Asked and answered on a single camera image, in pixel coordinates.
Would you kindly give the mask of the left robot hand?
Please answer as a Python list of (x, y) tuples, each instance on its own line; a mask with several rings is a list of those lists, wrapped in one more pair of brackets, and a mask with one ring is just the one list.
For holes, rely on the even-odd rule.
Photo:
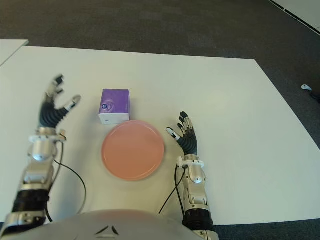
[(60, 108), (56, 108), (55, 102), (58, 95), (64, 92), (60, 87), (64, 83), (62, 74), (56, 76), (49, 84), (43, 96), (39, 112), (39, 127), (55, 129), (58, 124), (67, 116), (67, 114), (75, 108), (80, 100), (80, 95), (75, 95), (69, 102)]

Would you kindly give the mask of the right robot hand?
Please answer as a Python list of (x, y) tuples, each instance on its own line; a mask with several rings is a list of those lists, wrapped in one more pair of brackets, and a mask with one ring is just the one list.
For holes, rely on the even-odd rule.
[(198, 141), (191, 118), (186, 112), (179, 114), (180, 123), (177, 124), (182, 135), (179, 135), (171, 127), (166, 128), (166, 132), (178, 143), (184, 155), (198, 155)]

